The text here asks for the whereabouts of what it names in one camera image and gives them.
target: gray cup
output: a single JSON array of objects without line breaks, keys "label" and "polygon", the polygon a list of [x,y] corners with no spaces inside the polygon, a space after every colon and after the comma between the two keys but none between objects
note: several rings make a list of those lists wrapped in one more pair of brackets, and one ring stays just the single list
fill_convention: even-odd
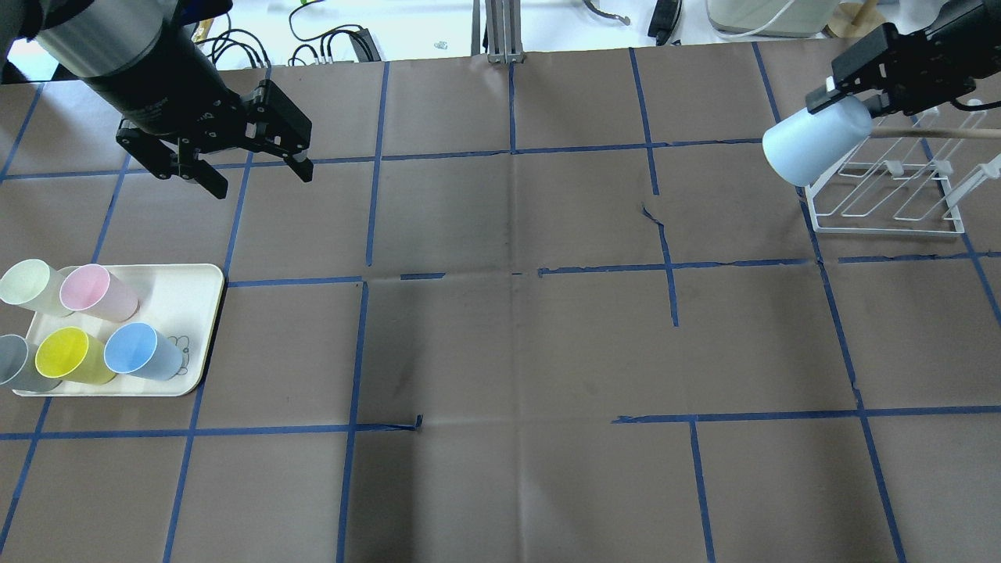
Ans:
[{"label": "gray cup", "polygon": [[61,380],[43,378],[35,370],[35,347],[17,335],[0,337],[0,387],[45,393]]}]

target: pink cup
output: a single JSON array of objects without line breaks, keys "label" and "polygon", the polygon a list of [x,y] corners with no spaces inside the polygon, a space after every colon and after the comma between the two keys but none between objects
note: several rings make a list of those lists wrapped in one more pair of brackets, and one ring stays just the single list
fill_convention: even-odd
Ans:
[{"label": "pink cup", "polygon": [[139,308],[135,291],[96,263],[81,265],[67,275],[59,301],[70,311],[113,323],[132,317]]}]

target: white cup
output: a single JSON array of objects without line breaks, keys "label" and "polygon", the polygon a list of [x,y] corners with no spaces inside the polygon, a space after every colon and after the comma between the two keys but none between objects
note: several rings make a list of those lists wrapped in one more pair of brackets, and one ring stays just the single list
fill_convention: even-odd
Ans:
[{"label": "white cup", "polygon": [[865,104],[848,96],[817,113],[806,108],[775,125],[762,138],[772,168],[793,185],[807,186],[872,133]]},{"label": "white cup", "polygon": [[65,278],[38,258],[19,261],[0,277],[0,301],[44,315],[66,317],[72,312],[59,301],[59,288]]}]

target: light blue cup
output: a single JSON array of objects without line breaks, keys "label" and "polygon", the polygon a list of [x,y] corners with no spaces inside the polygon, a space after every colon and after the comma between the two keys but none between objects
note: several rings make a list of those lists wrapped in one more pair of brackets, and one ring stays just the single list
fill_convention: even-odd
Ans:
[{"label": "light blue cup", "polygon": [[181,369],[184,355],[145,323],[129,323],[104,346],[104,364],[116,374],[166,381]]}]

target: floor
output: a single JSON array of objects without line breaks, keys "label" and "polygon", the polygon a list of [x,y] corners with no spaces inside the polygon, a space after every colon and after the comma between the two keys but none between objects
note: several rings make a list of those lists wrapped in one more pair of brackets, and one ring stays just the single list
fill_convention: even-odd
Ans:
[{"label": "floor", "polygon": [[276,67],[315,179],[221,201],[0,87],[0,267],[228,278],[195,392],[0,394],[0,562],[995,561],[1001,191],[814,234],[760,139],[843,47]]}]

